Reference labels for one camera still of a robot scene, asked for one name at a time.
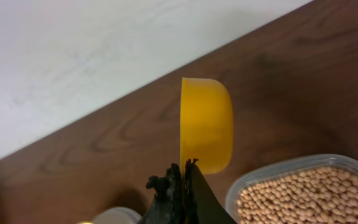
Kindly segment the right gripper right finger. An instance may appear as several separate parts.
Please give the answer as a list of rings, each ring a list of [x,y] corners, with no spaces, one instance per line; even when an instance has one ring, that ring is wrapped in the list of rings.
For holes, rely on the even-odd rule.
[[[188,159],[185,164],[186,212],[189,224],[236,224],[221,206],[208,185],[198,159]]]

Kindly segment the yellow measuring scoop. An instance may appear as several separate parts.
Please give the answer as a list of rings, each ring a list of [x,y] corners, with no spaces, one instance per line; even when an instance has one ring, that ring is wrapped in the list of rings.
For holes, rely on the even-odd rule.
[[[197,159],[202,174],[224,170],[232,158],[234,113],[231,96],[219,81],[183,78],[180,98],[180,169]]]

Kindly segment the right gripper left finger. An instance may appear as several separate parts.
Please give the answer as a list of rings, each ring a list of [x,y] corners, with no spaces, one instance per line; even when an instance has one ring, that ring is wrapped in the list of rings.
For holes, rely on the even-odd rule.
[[[154,199],[138,224],[181,224],[185,221],[180,167],[172,163],[163,177],[152,175],[145,185]]]

